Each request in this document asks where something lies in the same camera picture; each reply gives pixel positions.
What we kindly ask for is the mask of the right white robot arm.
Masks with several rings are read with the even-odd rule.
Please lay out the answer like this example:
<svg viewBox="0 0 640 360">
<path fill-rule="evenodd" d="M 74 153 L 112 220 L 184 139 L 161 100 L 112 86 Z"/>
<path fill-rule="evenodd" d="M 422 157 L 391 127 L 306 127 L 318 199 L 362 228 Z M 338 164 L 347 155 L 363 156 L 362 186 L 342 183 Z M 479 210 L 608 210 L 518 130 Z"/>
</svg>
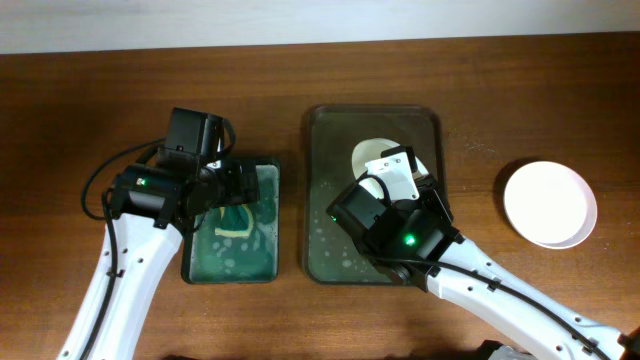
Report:
<svg viewBox="0 0 640 360">
<path fill-rule="evenodd" d="M 354 182 L 327 213 L 378 272 L 469 311 L 527 358 L 638 358 L 638 332 L 590 320 L 509 273 L 453 226 L 433 176 L 415 185 L 417 194 L 393 200 Z"/>
</svg>

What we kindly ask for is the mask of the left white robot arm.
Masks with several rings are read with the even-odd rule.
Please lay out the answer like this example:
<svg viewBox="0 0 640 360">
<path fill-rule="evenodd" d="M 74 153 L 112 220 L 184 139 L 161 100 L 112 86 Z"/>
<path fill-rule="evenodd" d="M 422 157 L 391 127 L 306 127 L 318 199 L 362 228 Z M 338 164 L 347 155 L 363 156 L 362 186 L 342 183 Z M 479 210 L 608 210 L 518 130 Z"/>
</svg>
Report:
<svg viewBox="0 0 640 360">
<path fill-rule="evenodd" d="M 101 254 L 62 359 L 130 359 L 159 282 L 210 210 L 259 198 L 256 166 L 230 158 L 231 122 L 174 108 L 165 137 L 135 146 L 139 157 L 101 194 Z"/>
</svg>

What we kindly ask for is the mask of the green yellow scrubbing sponge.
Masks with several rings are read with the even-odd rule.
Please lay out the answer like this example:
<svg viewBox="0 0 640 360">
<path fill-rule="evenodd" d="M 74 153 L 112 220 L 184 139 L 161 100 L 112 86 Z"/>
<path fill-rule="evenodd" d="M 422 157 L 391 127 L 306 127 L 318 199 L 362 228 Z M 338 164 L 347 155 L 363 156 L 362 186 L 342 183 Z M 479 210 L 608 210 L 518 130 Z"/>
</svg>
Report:
<svg viewBox="0 0 640 360">
<path fill-rule="evenodd" d="M 220 222 L 214 228 L 216 236 L 226 238 L 248 238 L 255 225 L 253 213 L 247 204 L 221 207 Z"/>
</svg>

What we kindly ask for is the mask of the white plate blue stain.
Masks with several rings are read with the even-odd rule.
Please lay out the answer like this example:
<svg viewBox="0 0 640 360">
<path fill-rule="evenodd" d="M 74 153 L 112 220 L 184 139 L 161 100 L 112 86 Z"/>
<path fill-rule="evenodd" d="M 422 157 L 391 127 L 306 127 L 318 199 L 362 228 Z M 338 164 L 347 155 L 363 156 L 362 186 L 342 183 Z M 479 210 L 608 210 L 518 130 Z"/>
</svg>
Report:
<svg viewBox="0 0 640 360">
<path fill-rule="evenodd" d="M 365 163 L 381 158 L 381 153 L 391 148 L 400 146 L 392 140 L 384 138 L 373 138 L 360 142 L 352 152 L 352 170 L 358 184 L 367 190 L 378 200 L 384 200 L 382 189 L 378 182 L 366 175 Z M 429 175 L 429 171 L 424 164 L 416 157 L 418 170 L 413 174 L 414 180 L 419 177 Z"/>
</svg>

